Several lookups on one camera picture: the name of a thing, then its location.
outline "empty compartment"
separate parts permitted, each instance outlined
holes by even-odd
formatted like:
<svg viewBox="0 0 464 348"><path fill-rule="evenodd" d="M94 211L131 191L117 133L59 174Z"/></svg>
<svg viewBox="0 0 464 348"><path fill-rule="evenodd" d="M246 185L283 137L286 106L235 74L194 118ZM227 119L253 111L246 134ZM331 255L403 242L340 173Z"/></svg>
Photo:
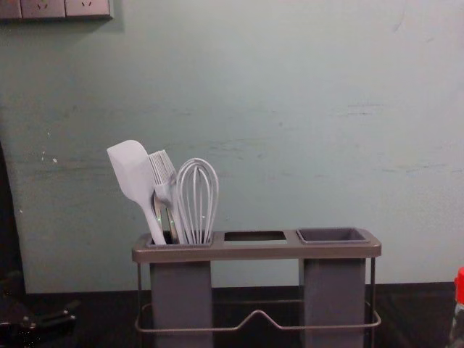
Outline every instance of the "empty compartment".
<svg viewBox="0 0 464 348"><path fill-rule="evenodd" d="M297 234L304 243L367 243L368 240L355 228L302 228Z"/></svg>
<svg viewBox="0 0 464 348"><path fill-rule="evenodd" d="M226 245L286 244L282 231L238 231L224 233Z"/></svg>

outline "utensil caddy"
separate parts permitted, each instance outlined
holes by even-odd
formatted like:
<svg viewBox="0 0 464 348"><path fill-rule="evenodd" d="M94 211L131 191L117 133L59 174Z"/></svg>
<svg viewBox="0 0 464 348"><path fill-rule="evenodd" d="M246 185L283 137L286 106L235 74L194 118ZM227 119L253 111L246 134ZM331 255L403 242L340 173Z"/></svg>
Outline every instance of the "utensil caddy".
<svg viewBox="0 0 464 348"><path fill-rule="evenodd" d="M163 246L143 235L132 250L138 267L135 327L140 335L154 334L156 348L213 348L214 332L237 331L261 315L278 330L301 331L303 348L372 348L374 329L381 323L375 310L380 255L380 241L357 228L214 232L210 244ZM277 259L299 260L299 326L281 326L264 311L255 310L237 326L213 328L211 261ZM368 302L366 259L370 259ZM152 290L152 303L145 305L142 264L149 265ZM142 328L141 316L149 307L155 328Z"/></svg>

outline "bottle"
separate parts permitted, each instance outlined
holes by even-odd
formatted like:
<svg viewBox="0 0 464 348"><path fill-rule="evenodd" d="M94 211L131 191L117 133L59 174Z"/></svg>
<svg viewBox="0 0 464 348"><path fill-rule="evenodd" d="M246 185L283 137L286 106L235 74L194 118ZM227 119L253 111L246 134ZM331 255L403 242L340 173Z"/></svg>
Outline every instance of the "bottle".
<svg viewBox="0 0 464 348"><path fill-rule="evenodd" d="M456 309L447 348L464 348L464 267L459 269L455 285Z"/></svg>

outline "spatula handle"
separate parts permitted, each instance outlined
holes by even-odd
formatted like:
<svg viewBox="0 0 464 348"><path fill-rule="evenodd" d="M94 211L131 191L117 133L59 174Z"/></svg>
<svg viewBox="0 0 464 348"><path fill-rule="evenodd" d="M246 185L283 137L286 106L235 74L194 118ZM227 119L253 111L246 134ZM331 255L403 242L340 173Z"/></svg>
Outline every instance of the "spatula handle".
<svg viewBox="0 0 464 348"><path fill-rule="evenodd" d="M150 228L150 233L152 234L153 241L156 245L166 245L165 237L162 234L162 229L154 215L153 209L144 209L145 218Z"/></svg>

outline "power outlet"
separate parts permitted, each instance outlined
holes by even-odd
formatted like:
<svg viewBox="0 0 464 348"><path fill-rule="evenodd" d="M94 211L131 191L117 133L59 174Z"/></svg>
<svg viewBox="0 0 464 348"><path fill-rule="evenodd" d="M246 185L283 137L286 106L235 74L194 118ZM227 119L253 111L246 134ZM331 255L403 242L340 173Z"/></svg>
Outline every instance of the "power outlet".
<svg viewBox="0 0 464 348"><path fill-rule="evenodd" d="M21 0L22 18L66 17L64 0Z"/></svg>
<svg viewBox="0 0 464 348"><path fill-rule="evenodd" d="M110 18L109 0L65 0L66 17Z"/></svg>
<svg viewBox="0 0 464 348"><path fill-rule="evenodd" d="M20 0L0 0L0 20L17 20L20 18Z"/></svg>

